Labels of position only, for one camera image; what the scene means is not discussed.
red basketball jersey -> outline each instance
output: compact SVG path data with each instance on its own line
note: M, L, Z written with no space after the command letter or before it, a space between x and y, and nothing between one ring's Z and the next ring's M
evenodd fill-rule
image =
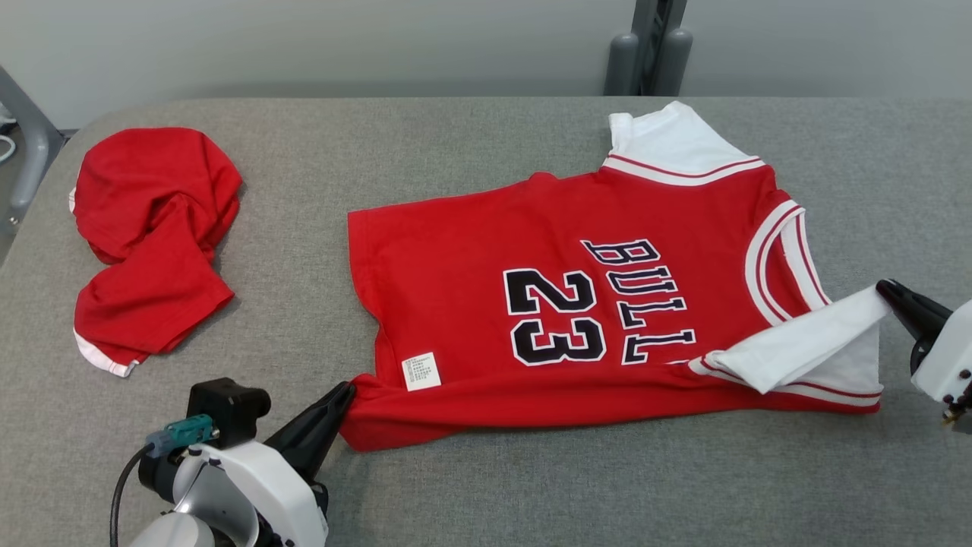
M681 103L610 123L596 172L350 213L354 284L380 324L375 374L354 380L342 429L352 447L470 427L877 410L876 363L761 394L704 358L829 303L804 209Z

gray wall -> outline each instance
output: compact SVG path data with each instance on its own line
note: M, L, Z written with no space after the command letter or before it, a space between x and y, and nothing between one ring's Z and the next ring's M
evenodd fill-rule
M688 0L683 95L972 97L969 0Z
M635 0L0 0L0 63L59 128L226 95L599 94Z

crumpled red shirt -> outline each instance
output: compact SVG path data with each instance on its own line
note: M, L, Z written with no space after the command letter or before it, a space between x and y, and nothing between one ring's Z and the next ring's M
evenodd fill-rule
M233 298L211 263L239 210L241 182L195 129L126 129L87 152L73 211L78 232L111 265L75 308L75 337L91 364L126 377Z

red stripe trim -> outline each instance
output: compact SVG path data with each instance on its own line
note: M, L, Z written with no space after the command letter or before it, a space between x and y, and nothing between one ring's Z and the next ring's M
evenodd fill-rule
M763 249L766 248L767 244L773 244L773 241L777 239L774 237L773 233L777 231L777 228L779 228L781 224L792 220L790 216L793 215L794 211L797 211L800 208L800 205L794 204L792 207L787 209L783 216L780 217L780 220L778 220L776 224L773 225L773 228L770 229L769 234L766 235L763 242L759 244L759 251L756 255L756 289L759 290L759 296L763 297L763 302L766 304L766 307L769 308L770 311L773 312L773 315L775 315L780 321L786 321L786 318L780 315L780 312L773 308L773 304L770 302L769 298L770 288L763 286L763 275L760 275L760 273L766 271L766 264L763 260Z
M722 373L724 375L731 376L731 377L735 378L736 380L739 380L741 382L745 382L742 378L736 376L735 374L733 374L733 373L731 373L729 371L724 371L722 369L717 369L717 368L713 367L712 365L709 364L708 361L706 361L706 358L705 357L699 359L699 361L702 363L702 366L706 367L707 369L709 369L709 370L711 370L713 372L720 372L720 373Z
M821 391L829 391L830 393L836 393L837 395L844 395L845 397L854 397L854 398L857 398L857 399L870 399L870 398L873 398L873 397L880 397L881 396L881 393L880 392L877 392L877 393L848 393L846 391L841 391L839 389L834 389L832 387L825 387L825 386L819 385L817 383L809 383L809 382L791 382L791 383L788 383L787 385L805 385L806 387L812 387L814 389L819 389Z
M800 256L803 257L803 267L807 269L807 274L810 275L810 279L814 282L814 290L816 291L816 294L820 297L824 304L827 304L830 302L830 299L823 294L823 289L820 287L820 279L817 278L815 269L810 265L810 257L807 255L806 251L806 249L809 249L810 246L807 245L803 229L803 223L798 222L796 225L796 239L797 243L800 245Z
M620 160L622 162L625 162L625 163L628 163L628 164L631 164L631 165L637 165L638 167L644 167L645 169L651 169L653 171L658 171L660 173L665 173L667 175L680 176L680 177L684 177L684 178L702 178L702 177L706 177L706 176L709 176L709 175L716 174L716 173L718 173L719 171L721 171L723 169L728 169L729 167L735 167L736 165L752 164L753 162L759 162L760 161L759 158L753 158L751 160L743 160L741 162L735 162L734 164L726 164L726 165L723 165L722 167L717 167L717 168L709 171L708 173L702 173L702 174L697 174L697 175L690 175L690 174L685 174L685 173L676 173L676 172L673 172L673 171L668 171L668 170L665 170L663 168L655 167L655 166L649 165L649 164L642 164L641 162L636 162L634 160L629 160L629 159L627 159L627 158L625 158L623 156L618 156L616 154L608 154L607 156L609 158L614 158L616 160Z

gray table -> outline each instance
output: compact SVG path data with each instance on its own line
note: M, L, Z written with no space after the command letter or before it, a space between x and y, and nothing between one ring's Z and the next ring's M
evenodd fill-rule
M263 435L370 370L375 322L347 266L345 213L598 167L607 114L660 98L233 99L129 110L82 130L0 270L0 543L103 545L122 465L219 376L265 387ZM774 165L809 209L832 297L882 276L972 297L972 103L689 99ZM208 133L246 181L217 267L238 295L128 380L86 364L75 297L102 265L67 193L122 128ZM883 326L884 408L867 417L734 412L607 427L490 431L356 454L338 441L333 546L934 545L964 541L972 437L909 385L911 340ZM129 483L122 542L163 502Z

